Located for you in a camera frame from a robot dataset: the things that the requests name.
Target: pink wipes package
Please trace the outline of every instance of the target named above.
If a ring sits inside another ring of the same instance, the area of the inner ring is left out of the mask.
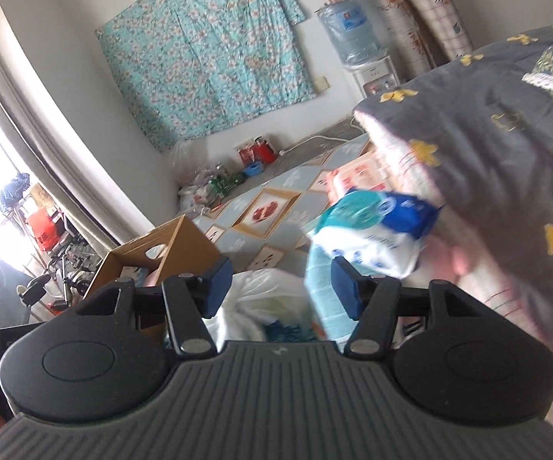
[[[326,177],[330,203],[336,204],[352,189],[356,190],[391,190],[387,175],[370,152],[358,157],[349,164],[334,169]]]

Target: gray bedspread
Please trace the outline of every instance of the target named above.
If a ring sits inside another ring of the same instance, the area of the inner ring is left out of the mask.
[[[553,44],[553,27],[519,36],[408,82],[401,102],[375,97],[356,111],[436,146],[432,179],[553,348],[553,96],[521,80]]]

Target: pack of wet wipes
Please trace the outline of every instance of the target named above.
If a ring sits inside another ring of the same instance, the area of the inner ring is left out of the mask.
[[[440,210],[414,195],[356,190],[318,217],[313,243],[336,258],[405,278]]]

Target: cardboard box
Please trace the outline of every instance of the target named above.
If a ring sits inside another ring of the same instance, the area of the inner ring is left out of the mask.
[[[159,255],[150,252],[156,246],[165,247]],[[125,266],[148,268],[156,275],[156,284],[181,273],[204,273],[220,258],[221,253],[187,216],[173,219],[143,237],[113,249],[94,276],[85,298],[100,287],[121,276]]]

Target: rolled mat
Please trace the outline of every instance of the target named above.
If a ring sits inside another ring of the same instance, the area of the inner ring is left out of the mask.
[[[442,45],[449,60],[453,61],[472,52],[472,42],[453,0],[409,1]]]
[[[389,34],[394,37],[400,57],[406,68],[407,79],[432,69],[426,43],[419,32],[417,21],[406,0],[377,0]]]

